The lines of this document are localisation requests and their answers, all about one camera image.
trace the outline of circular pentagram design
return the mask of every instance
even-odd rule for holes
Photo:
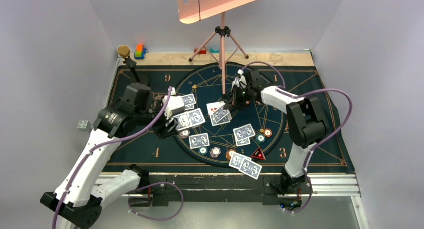
[[[237,63],[227,63],[226,93],[231,93],[231,88],[237,71],[243,68],[243,65]],[[261,75],[262,78],[272,83],[270,79]],[[261,148],[265,155],[269,154],[280,141],[286,126],[286,117],[280,110],[272,106],[257,104],[251,102],[248,107],[241,110],[234,109],[230,111],[232,120],[230,123],[212,126],[211,118],[208,113],[207,104],[216,103],[222,100],[223,84],[222,71],[217,63],[201,66],[190,72],[183,78],[176,87],[178,95],[194,94],[196,104],[194,108],[200,108],[206,123],[197,128],[190,129],[190,136],[207,133],[210,146],[207,153],[200,152],[200,148],[190,149],[189,138],[180,138],[175,136],[179,146],[191,157],[199,162],[215,166],[228,167],[229,160],[226,153],[229,150],[235,150],[237,153],[250,157],[258,148]],[[265,142],[258,144],[255,137],[252,137],[249,145],[237,146],[233,129],[251,124],[256,135],[260,135],[265,129],[272,131],[272,136],[266,138]],[[217,158],[211,157],[211,150],[220,148],[221,154]]]

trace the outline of red triangle marker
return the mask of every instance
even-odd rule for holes
[[[265,154],[260,147],[258,147],[252,154],[252,158],[256,158],[259,160],[266,160]]]

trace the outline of small block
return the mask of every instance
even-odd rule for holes
[[[92,131],[92,125],[88,120],[80,120],[78,123],[78,129],[90,133]]]
[[[135,48],[135,51],[136,52],[142,52],[144,47],[145,46],[143,44],[138,44],[137,47]]]

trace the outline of playing card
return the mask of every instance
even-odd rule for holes
[[[222,119],[220,122],[217,122],[217,120],[215,119],[214,115],[210,116],[210,121],[212,122],[212,126],[216,127],[216,126],[220,126],[220,125],[224,125],[227,123],[230,123],[231,120],[233,119],[233,117],[231,116],[231,114],[228,114],[224,119]]]
[[[241,141],[243,139],[252,138],[256,136],[255,130],[253,130],[252,124],[247,124],[242,127],[233,130],[235,140]]]
[[[203,117],[203,113],[200,108],[186,113],[188,113],[188,119],[190,120],[192,127],[205,123],[205,118]]]
[[[190,128],[196,128],[206,122],[200,108],[178,114],[174,116],[173,119],[178,123],[175,128],[177,132],[181,132]]]
[[[216,111],[218,111],[219,108],[223,106],[225,106],[225,102],[223,101],[206,104],[207,113],[209,116],[212,116]]]
[[[207,133],[199,135],[191,135],[188,137],[190,141],[190,148],[196,149],[201,147],[209,147],[211,144],[209,142],[209,135]]]
[[[214,114],[211,115],[215,117],[215,120],[217,123],[219,123],[221,120],[223,120],[230,114],[229,110],[224,110],[224,106],[225,104],[221,108],[219,108],[217,111],[215,111]]]
[[[177,132],[190,127],[189,116],[186,113],[175,116],[174,120],[178,121],[178,125],[175,128]]]
[[[241,163],[239,171],[243,174],[248,175],[249,177],[257,180],[261,174],[262,166],[254,163],[251,160],[244,159]]]
[[[184,105],[191,105],[191,104],[196,104],[196,99],[195,99],[195,95],[194,94],[189,94],[189,95],[183,95],[181,96],[182,101],[184,102]]]
[[[185,110],[189,111],[189,110],[193,110],[195,108],[194,104],[190,104],[190,105],[185,105]]]
[[[240,169],[244,159],[252,160],[251,158],[247,156],[234,152],[234,154],[231,157],[231,160],[229,161],[229,166],[235,169]]]
[[[247,146],[251,144],[251,140],[249,138],[243,140],[235,140],[235,144],[237,147]]]

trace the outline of pink tripod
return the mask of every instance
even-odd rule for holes
[[[211,53],[209,49],[206,48],[206,45],[214,38],[216,35],[221,36],[220,41],[220,49],[219,49],[219,60]],[[225,60],[225,37],[231,38],[232,41],[237,45],[237,49],[233,52],[233,54]],[[210,35],[210,37],[200,46],[200,48],[194,53],[193,56],[188,59],[189,62],[192,62],[193,59],[200,53],[200,51],[205,48],[206,51],[219,63],[219,68],[222,70],[222,95],[226,94],[226,64],[230,59],[236,54],[236,52],[240,49],[246,59],[249,58],[249,55],[243,50],[242,46],[237,42],[234,36],[231,34],[231,30],[228,26],[225,26],[225,12],[221,13],[221,26],[215,28],[215,32]]]

